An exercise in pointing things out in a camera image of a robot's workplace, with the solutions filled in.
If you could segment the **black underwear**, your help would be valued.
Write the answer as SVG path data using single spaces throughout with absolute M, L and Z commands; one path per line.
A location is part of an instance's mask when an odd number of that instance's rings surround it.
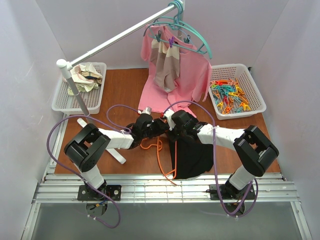
M 213 145 L 187 142 L 184 139 L 169 141 L 171 166 L 176 172 L 174 179 L 189 179 L 202 175 L 212 169 Z

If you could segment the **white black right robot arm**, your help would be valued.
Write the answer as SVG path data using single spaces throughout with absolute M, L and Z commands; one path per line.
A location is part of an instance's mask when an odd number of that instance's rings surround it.
M 279 156 L 277 147 L 257 126 L 246 129 L 213 126 L 184 110 L 174 112 L 169 109 L 163 117 L 169 126 L 168 136 L 178 141 L 177 148 L 184 157 L 203 157 L 212 162 L 214 144 L 237 153 L 241 166 L 224 184 L 211 190 L 216 197 L 241 199 L 245 194 L 252 194 L 249 183 L 263 176 Z

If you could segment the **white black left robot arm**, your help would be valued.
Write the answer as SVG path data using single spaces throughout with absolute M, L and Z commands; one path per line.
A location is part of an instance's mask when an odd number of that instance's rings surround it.
M 63 151 L 84 178 L 86 194 L 94 200 L 105 200 L 105 196 L 111 196 L 107 182 L 97 166 L 104 151 L 134 149 L 144 139 L 158 137 L 170 129 L 165 119 L 154 119 L 148 113 L 141 113 L 134 123 L 120 131 L 98 128 L 82 118 L 78 118 L 77 122 L 82 129 L 67 143 Z

